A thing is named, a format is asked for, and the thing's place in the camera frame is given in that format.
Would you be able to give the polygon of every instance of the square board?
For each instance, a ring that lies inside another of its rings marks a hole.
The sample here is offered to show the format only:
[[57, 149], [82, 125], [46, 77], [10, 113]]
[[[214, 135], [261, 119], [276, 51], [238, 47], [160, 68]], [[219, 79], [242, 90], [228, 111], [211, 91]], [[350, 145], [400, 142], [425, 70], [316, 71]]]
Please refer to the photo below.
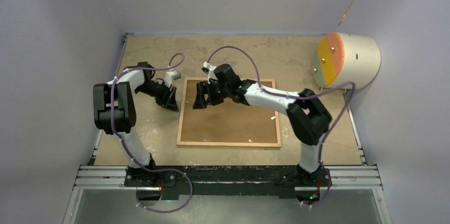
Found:
[[[278, 112], [261, 106], [245, 106], [227, 98], [217, 106], [193, 109], [197, 82], [185, 78], [177, 145], [280, 147]], [[261, 80], [275, 88], [275, 80]]]

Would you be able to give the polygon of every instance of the table surface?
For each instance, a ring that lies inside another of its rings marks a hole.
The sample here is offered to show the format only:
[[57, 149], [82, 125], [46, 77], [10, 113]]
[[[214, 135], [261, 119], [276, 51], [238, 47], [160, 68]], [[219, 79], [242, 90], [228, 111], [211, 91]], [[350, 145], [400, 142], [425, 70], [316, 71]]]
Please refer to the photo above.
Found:
[[[312, 63], [321, 37], [129, 37], [120, 71], [126, 66], [147, 61], [154, 67], [167, 67], [171, 56], [183, 53], [186, 59], [177, 68], [183, 77], [205, 77], [201, 67], [210, 53], [224, 45], [237, 46], [248, 52], [258, 66], [261, 78], [275, 79], [277, 89], [317, 91]], [[255, 77], [255, 70], [247, 57], [233, 49], [218, 52], [213, 65], [230, 64], [242, 78]], [[156, 72], [164, 78], [164, 72]], [[178, 88], [176, 100], [181, 106], [184, 80], [173, 82]], [[133, 95], [137, 122], [136, 129], [144, 146], [152, 153], [157, 165], [295, 165], [300, 160], [300, 141], [295, 137], [289, 120], [280, 115], [280, 148], [200, 147], [177, 145], [179, 113], [159, 107], [145, 94]], [[344, 106], [341, 91], [321, 97], [321, 101], [336, 117]], [[346, 112], [325, 142], [325, 165], [361, 165], [352, 124]], [[95, 165], [127, 165], [125, 154], [118, 142], [103, 133]]]

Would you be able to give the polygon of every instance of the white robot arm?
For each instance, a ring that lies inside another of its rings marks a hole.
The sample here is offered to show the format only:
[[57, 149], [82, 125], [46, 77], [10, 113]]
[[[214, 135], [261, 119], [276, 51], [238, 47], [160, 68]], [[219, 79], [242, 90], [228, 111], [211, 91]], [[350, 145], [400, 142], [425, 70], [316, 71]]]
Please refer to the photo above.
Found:
[[[134, 67], [152, 67], [147, 62], [138, 63]], [[173, 80], [181, 78], [181, 74], [169, 70], [165, 74], [162, 83], [152, 80], [154, 71], [134, 70], [122, 76], [115, 87], [115, 100], [117, 107], [114, 110], [115, 127], [117, 133], [122, 137], [120, 139], [113, 134], [111, 130], [111, 111], [110, 111], [110, 94], [113, 81], [107, 83], [96, 84], [93, 87], [94, 96], [94, 121], [98, 129], [104, 130], [107, 134], [113, 135], [117, 141], [124, 140], [128, 150], [134, 158], [147, 166], [152, 161], [152, 157], [148, 150], [142, 144], [139, 135], [134, 128], [136, 123], [136, 110], [133, 103], [132, 92], [143, 92], [149, 96], [155, 97], [156, 103], [164, 109], [179, 111], [175, 101], [175, 93], [177, 88], [172, 84]], [[133, 168], [139, 166], [128, 156], [128, 165]]]
[[224, 98], [248, 106], [262, 106], [275, 110], [289, 117], [296, 137], [301, 141], [299, 166], [308, 173], [319, 167], [319, 150], [324, 134], [332, 120], [330, 113], [319, 99], [296, 100], [287, 96], [307, 97], [314, 92], [305, 89], [302, 92], [286, 92], [265, 87], [273, 93], [286, 97], [274, 96], [262, 90], [256, 81], [241, 80], [228, 64], [215, 67], [204, 63], [202, 70], [208, 74], [208, 81], [197, 84], [197, 98], [194, 109], [203, 109], [208, 105], [218, 105]]

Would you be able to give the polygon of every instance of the black base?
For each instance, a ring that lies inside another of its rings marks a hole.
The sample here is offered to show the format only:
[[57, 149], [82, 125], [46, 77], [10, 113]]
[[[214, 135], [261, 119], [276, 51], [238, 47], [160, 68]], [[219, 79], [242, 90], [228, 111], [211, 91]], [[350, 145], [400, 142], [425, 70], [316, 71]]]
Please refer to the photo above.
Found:
[[[281, 199], [302, 197], [295, 187], [311, 187], [316, 192], [318, 180], [328, 183], [327, 171], [319, 167], [310, 174], [297, 166], [153, 166], [152, 169], [177, 169], [191, 179], [194, 195], [270, 195]], [[177, 200], [189, 194], [189, 183], [178, 172], [149, 173], [141, 168], [127, 168], [126, 187], [160, 186], [162, 200]]]

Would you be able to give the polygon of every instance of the cable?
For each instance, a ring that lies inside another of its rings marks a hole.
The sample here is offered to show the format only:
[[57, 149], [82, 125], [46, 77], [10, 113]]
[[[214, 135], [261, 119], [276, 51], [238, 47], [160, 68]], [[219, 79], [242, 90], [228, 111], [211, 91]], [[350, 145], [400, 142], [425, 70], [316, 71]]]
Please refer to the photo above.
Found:
[[154, 81], [157, 81], [157, 80], [161, 80], [162, 81], [162, 83], [165, 83], [165, 81], [164, 81], [164, 79], [163, 78], [156, 78]]
[[325, 140], [328, 138], [328, 135], [330, 134], [330, 132], [334, 129], [334, 127], [336, 126], [336, 124], [338, 123], [338, 121], [341, 119], [341, 117], [342, 117], [342, 115], [344, 114], [344, 112], [345, 112], [345, 110], [346, 110], [348, 104], [350, 103], [351, 99], [353, 98], [353, 94], [354, 94], [354, 90], [355, 90], [356, 84], [355, 84], [354, 82], [350, 82], [350, 81], [349, 81], [349, 82], [344, 82], [344, 83], [338, 85], [337, 87], [330, 88], [330, 89], [325, 90], [325, 91], [323, 91], [323, 92], [320, 92], [320, 93], [318, 93], [318, 94], [316, 94], [316, 95], [307, 96], [307, 97], [292, 96], [292, 95], [287, 95], [287, 94], [280, 94], [280, 93], [271, 92], [271, 91], [266, 90], [266, 89], [261, 85], [261, 79], [259, 78], [259, 71], [258, 71], [258, 67], [256, 66], [255, 61], [252, 59], [252, 57], [250, 57], [250, 55], [249, 55], [248, 53], [246, 53], [244, 50], [242, 50], [242, 49], [240, 49], [240, 48], [238, 48], [238, 47], [235, 47], [235, 46], [229, 46], [229, 45], [227, 45], [227, 46], [222, 46], [222, 47], [220, 47], [219, 49], [215, 50], [215, 51], [209, 56], [209, 58], [207, 59], [206, 62], [209, 63], [210, 60], [211, 60], [211, 58], [212, 58], [212, 56], [214, 56], [214, 54], [216, 54], [218, 51], [220, 51], [220, 50], [222, 50], [222, 49], [225, 49], [225, 48], [230, 48], [230, 49], [238, 50], [238, 51], [240, 51], [241, 53], [243, 53], [245, 56], [247, 56], [247, 58], [250, 60], [250, 62], [253, 64], [253, 67], [255, 68], [256, 78], [257, 78], [257, 83], [258, 83], [259, 88], [260, 88], [263, 92], [265, 92], [265, 93], [267, 93], [267, 94], [269, 94], [269, 95], [273, 95], [273, 96], [277, 96], [277, 97], [287, 97], [287, 98], [299, 99], [299, 100], [310, 100], [310, 99], [315, 99], [315, 98], [318, 98], [318, 97], [320, 97], [320, 96], [329, 94], [329, 93], [331, 93], [331, 92], [333, 92], [333, 91], [335, 91], [335, 90], [338, 90], [338, 89], [340, 89], [340, 88], [343, 88], [344, 86], [347, 86], [347, 85], [349, 85], [349, 84], [352, 86], [351, 91], [350, 91], [349, 98], [348, 98], [348, 100], [345, 102], [344, 107], [342, 108], [342, 110], [341, 110], [341, 112], [339, 113], [339, 115], [337, 116], [337, 118], [334, 120], [334, 122], [333, 122], [333, 124], [331, 125], [330, 129], [328, 129], [328, 131], [325, 133], [325, 136], [323, 137], [322, 141], [319, 142], [319, 143], [320, 143], [320, 145], [319, 145], [319, 165], [320, 165], [320, 167], [322, 167], [323, 169], [325, 169], [326, 174], [328, 175], [328, 186], [327, 186], [327, 189], [326, 189], [326, 191], [325, 191], [325, 194], [324, 194], [323, 196], [321, 196], [321, 198], [319, 199], [319, 201], [317, 201], [317, 203], [315, 203], [315, 204], [313, 204], [313, 205], [310, 205], [310, 206], [317, 206], [317, 205], [319, 205], [319, 204], [327, 197], [327, 195], [328, 195], [328, 193], [329, 193], [329, 191], [330, 191], [330, 187], [331, 187], [331, 175], [330, 175], [330, 172], [328, 171], [328, 169], [326, 169], [326, 168], [324, 167], [323, 161], [321, 161], [321, 159], [322, 159], [323, 145], [324, 145], [324, 143], [325, 143]]
[[[134, 68], [128, 68], [128, 69], [126, 69], [126, 70], [125, 70], [124, 72], [122, 72], [120, 75], [118, 75], [117, 77], [115, 77], [114, 80], [112, 81], [112, 84], [111, 84], [111, 96], [110, 96], [110, 101], [111, 101], [111, 103], [114, 103], [114, 87], [116, 86], [116, 83], [118, 82], [118, 80], [119, 80], [122, 76], [124, 76], [125, 74], [127, 74], [127, 73], [129, 73], [129, 72], [136, 71], [136, 70], [150, 70], [150, 71], [153, 71], [153, 74], [154, 74], [155, 71], [164, 71], [164, 70], [169, 70], [169, 69], [175, 68], [175, 67], [179, 66], [179, 65], [184, 61], [184, 58], [185, 58], [184, 54], [182, 54], [182, 53], [177, 53], [177, 54], [175, 54], [175, 55], [172, 56], [172, 58], [170, 59], [170, 63], [174, 60], [174, 58], [175, 58], [176, 56], [181, 56], [182, 59], [181, 59], [180, 62], [178, 62], [176, 65], [173, 65], [173, 66], [170, 66], [170, 65], [169, 65], [169, 67], [165, 67], [165, 68], [134, 67]], [[136, 197], [137, 205], [138, 205], [138, 206], [142, 207], [143, 209], [152, 211], [152, 212], [158, 212], [158, 213], [171, 213], [171, 212], [176, 212], [176, 211], [178, 211], [178, 210], [184, 208], [184, 207], [191, 201], [191, 199], [192, 199], [192, 193], [193, 193], [192, 182], [191, 182], [191, 180], [189, 179], [189, 177], [187, 177], [187, 175], [186, 175], [184, 172], [181, 172], [180, 170], [172, 169], [172, 168], [165, 168], [165, 169], [152, 170], [152, 169], [149, 169], [149, 168], [145, 167], [144, 164], [142, 164], [142, 163], [140, 163], [138, 160], [136, 160], [136, 158], [135, 158], [135, 157], [133, 156], [133, 154], [129, 151], [129, 148], [128, 148], [127, 145], [125, 144], [125, 140], [123, 140], [123, 137], [122, 137], [119, 133], [117, 133], [117, 131], [116, 131], [116, 126], [115, 126], [115, 122], [114, 122], [114, 105], [111, 105], [111, 130], [112, 130], [112, 132], [120, 139], [120, 143], [122, 144], [122, 147], [125, 149], [125, 152], [126, 152], [127, 155], [129, 156], [129, 158], [130, 158], [131, 160], [133, 160], [133, 162], [135, 162], [135, 163], [136, 163], [139, 167], [141, 167], [143, 170], [145, 170], [145, 171], [147, 171], [147, 172], [149, 172], [149, 173], [159, 173], [159, 172], [165, 172], [165, 171], [177, 172], [177, 173], [180, 173], [181, 175], [183, 175], [183, 177], [185, 177], [186, 180], [187, 180], [188, 183], [189, 183], [189, 187], [190, 187], [190, 189], [191, 189], [191, 191], [189, 192], [189, 197], [187, 198], [186, 202], [184, 202], [184, 203], [183, 203], [180, 207], [178, 207], [178, 208], [175, 208], [175, 209], [173, 209], [173, 210], [168, 210], [168, 211], [162, 211], [162, 210], [152, 209], [152, 208], [149, 208], [149, 207], [147, 207], [147, 206], [142, 205], [142, 204], [139, 202], [138, 197]]]
[[179, 55], [182, 55], [182, 56], [183, 56], [183, 60], [184, 60], [184, 54], [182, 54], [182, 53], [177, 53], [177, 54], [173, 55], [172, 58], [170, 58], [170, 60], [169, 60], [169, 66], [172, 65], [172, 61], [174, 61], [174, 58], [175, 58], [176, 56], [179, 56]]

